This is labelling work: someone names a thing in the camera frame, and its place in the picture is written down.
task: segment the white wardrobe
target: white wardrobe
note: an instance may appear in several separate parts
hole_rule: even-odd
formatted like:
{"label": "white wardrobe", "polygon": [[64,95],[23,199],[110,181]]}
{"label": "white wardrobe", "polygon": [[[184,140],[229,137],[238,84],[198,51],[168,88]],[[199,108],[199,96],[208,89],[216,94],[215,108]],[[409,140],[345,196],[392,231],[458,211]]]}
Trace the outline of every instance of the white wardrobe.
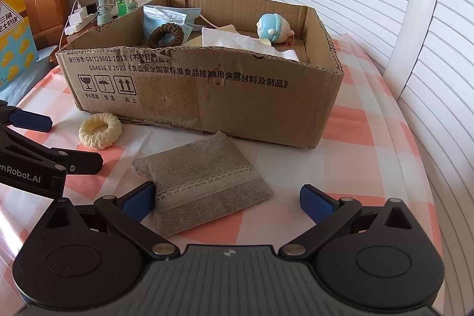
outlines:
{"label": "white wardrobe", "polygon": [[474,308],[474,0],[277,0],[314,7],[373,59],[417,140],[446,267],[444,314]]}

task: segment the bedspread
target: bedspread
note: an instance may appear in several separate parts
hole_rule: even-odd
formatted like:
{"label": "bedspread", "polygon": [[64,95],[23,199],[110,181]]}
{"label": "bedspread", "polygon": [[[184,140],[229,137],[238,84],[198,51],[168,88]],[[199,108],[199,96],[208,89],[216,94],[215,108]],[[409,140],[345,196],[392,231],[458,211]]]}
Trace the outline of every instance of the bedspread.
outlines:
{"label": "bedspread", "polygon": [[[349,36],[334,39],[345,76],[323,137],[314,150],[240,139],[236,145],[272,187],[271,199],[169,239],[188,243],[283,244],[314,223],[301,210],[299,190],[312,184],[334,198],[350,196],[381,206],[403,199],[441,253],[430,185],[413,135],[387,85],[369,57]],[[22,100],[24,110],[53,119],[49,133],[16,129],[47,147],[87,150],[78,130],[88,116],[80,112],[59,68],[53,69]],[[107,194],[121,196],[142,180],[130,169],[136,157],[204,138],[176,129],[125,124],[117,143],[101,150],[104,166],[95,176],[68,176],[64,196],[89,204]],[[22,307],[11,266],[50,199],[0,185],[0,316]],[[145,224],[150,224],[150,217]]]}

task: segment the gray fabric pouch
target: gray fabric pouch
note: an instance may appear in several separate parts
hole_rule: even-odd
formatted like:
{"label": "gray fabric pouch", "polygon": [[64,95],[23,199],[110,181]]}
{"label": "gray fabric pouch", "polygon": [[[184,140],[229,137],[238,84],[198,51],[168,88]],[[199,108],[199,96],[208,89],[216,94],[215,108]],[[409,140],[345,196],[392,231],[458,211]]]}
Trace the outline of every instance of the gray fabric pouch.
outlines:
{"label": "gray fabric pouch", "polygon": [[163,237],[226,216],[273,195],[237,146],[219,131],[132,162],[156,185],[153,230]]}

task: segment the cardboard box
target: cardboard box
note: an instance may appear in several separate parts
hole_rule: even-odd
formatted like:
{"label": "cardboard box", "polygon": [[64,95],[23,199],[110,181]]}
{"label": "cardboard box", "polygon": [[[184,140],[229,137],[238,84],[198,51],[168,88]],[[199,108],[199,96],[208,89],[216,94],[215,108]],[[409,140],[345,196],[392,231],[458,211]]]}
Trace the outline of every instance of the cardboard box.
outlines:
{"label": "cardboard box", "polygon": [[154,0],[201,7],[217,26],[255,35],[268,12],[295,31],[295,62],[221,47],[148,49],[143,9],[91,29],[56,54],[77,107],[126,122],[314,148],[343,70],[314,9],[268,0]]}

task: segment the cream hair tie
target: cream hair tie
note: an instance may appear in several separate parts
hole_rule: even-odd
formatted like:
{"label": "cream hair tie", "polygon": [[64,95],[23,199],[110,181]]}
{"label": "cream hair tie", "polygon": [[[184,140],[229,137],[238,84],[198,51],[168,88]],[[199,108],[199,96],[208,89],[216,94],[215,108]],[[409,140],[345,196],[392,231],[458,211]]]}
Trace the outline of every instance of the cream hair tie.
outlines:
{"label": "cream hair tie", "polygon": [[[100,126],[108,125],[104,131],[94,133]],[[119,139],[122,134],[122,123],[111,113],[99,113],[88,117],[79,129],[79,139],[90,149],[105,149]]]}

